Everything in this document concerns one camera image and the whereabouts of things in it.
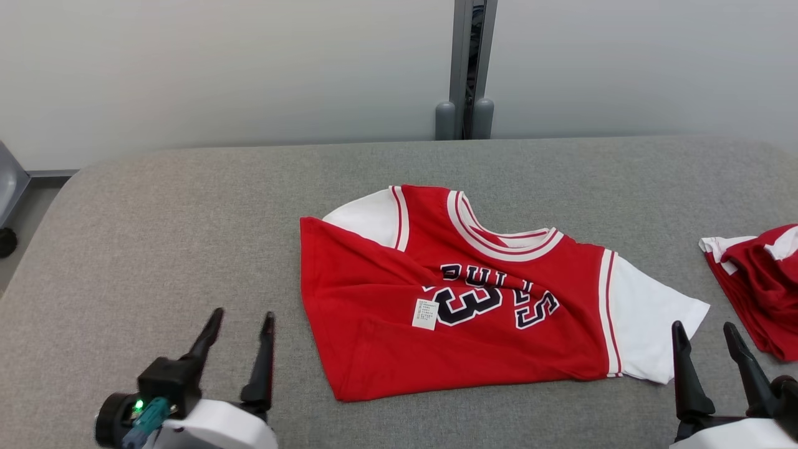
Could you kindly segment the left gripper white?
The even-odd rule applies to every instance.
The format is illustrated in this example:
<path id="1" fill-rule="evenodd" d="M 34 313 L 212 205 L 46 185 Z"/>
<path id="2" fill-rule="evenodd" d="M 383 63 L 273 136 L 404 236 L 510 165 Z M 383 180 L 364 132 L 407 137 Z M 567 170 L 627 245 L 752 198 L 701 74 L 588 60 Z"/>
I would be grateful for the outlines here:
<path id="1" fill-rule="evenodd" d="M 217 307 L 181 360 L 206 363 L 223 316 L 223 307 Z M 160 431 L 149 437 L 145 448 L 277 448 L 274 431 L 253 415 L 267 414 L 272 406 L 274 339 L 276 314 L 267 312 L 259 333 L 256 361 L 249 382 L 241 390 L 244 410 L 228 402 L 200 400 L 187 418 L 166 420 Z"/>

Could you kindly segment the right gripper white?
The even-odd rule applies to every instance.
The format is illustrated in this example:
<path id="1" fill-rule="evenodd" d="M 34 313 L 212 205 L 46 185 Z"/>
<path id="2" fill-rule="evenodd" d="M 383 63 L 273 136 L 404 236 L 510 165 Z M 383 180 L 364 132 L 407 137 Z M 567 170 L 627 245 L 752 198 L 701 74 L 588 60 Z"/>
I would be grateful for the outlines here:
<path id="1" fill-rule="evenodd" d="M 710 427 L 684 440 L 672 443 L 671 448 L 796 448 L 797 443 L 771 418 L 778 408 L 778 398 L 770 388 L 770 381 L 755 356 L 741 337 L 736 325 L 723 325 L 729 354 L 740 372 L 744 394 L 748 402 L 746 420 Z M 676 417 L 681 422 L 706 418 L 715 412 L 712 400 L 702 389 L 691 360 L 691 343 L 681 321 L 671 325 L 673 347 L 673 381 L 675 381 Z"/>

